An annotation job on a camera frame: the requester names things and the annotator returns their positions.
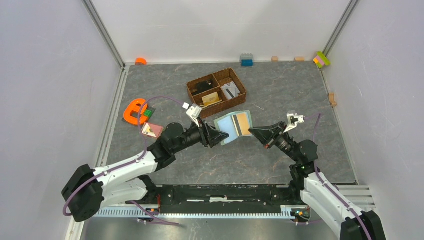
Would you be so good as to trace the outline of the light blue card holder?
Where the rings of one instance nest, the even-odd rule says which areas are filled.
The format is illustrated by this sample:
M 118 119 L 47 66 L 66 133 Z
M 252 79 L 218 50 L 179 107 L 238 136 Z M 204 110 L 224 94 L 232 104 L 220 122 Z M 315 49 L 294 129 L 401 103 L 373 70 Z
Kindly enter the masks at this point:
M 253 126 L 253 122 L 252 122 L 252 118 L 251 118 L 251 112 L 249 110 L 245 110 L 245 111 L 236 111 L 236 112 L 231 112 L 228 113 L 222 117 L 219 117 L 217 119 L 215 119 L 214 125 L 215 128 L 219 131 L 225 132 L 229 134 L 229 137 L 226 138 L 225 140 L 225 145 L 235 141 L 236 139 L 240 138 L 240 137 L 244 137 L 244 136 L 237 136 L 236 135 L 236 129 L 235 126 L 233 124 L 232 121 L 232 116 L 238 113 L 243 113 L 243 112 L 247 112 L 250 118 L 250 128 Z

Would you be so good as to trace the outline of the gold credit card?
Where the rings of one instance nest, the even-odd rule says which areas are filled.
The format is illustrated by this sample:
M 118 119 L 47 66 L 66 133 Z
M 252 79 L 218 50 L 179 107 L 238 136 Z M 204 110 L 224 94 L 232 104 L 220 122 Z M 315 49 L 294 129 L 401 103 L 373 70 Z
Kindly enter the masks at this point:
M 247 112 L 236 113 L 231 117 L 231 119 L 238 137 L 247 137 L 251 135 L 249 131 L 251 121 Z

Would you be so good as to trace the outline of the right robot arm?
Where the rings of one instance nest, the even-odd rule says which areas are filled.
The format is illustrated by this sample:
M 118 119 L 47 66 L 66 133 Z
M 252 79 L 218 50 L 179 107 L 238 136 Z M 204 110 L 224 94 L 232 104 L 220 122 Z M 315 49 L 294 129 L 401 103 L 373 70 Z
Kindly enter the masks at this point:
M 365 212 L 332 185 L 315 164 L 318 145 L 312 140 L 296 142 L 288 133 L 288 125 L 279 122 L 271 126 L 251 127 L 249 132 L 266 149 L 278 148 L 294 164 L 289 167 L 289 199 L 305 203 L 340 240 L 384 240 L 386 235 L 380 217 Z

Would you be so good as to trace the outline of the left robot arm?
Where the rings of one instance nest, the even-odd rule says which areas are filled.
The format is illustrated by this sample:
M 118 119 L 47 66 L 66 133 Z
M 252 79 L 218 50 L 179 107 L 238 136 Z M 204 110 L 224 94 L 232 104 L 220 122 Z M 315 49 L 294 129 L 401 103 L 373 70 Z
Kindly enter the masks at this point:
M 79 166 L 61 191 L 65 200 L 62 213 L 79 223 L 115 204 L 139 200 L 151 204 L 157 198 L 157 190 L 149 174 L 168 167 L 176 160 L 177 153 L 189 147 L 202 144 L 213 148 L 228 137 L 228 133 L 202 121 L 192 123 L 189 128 L 170 123 L 141 153 L 111 165 Z

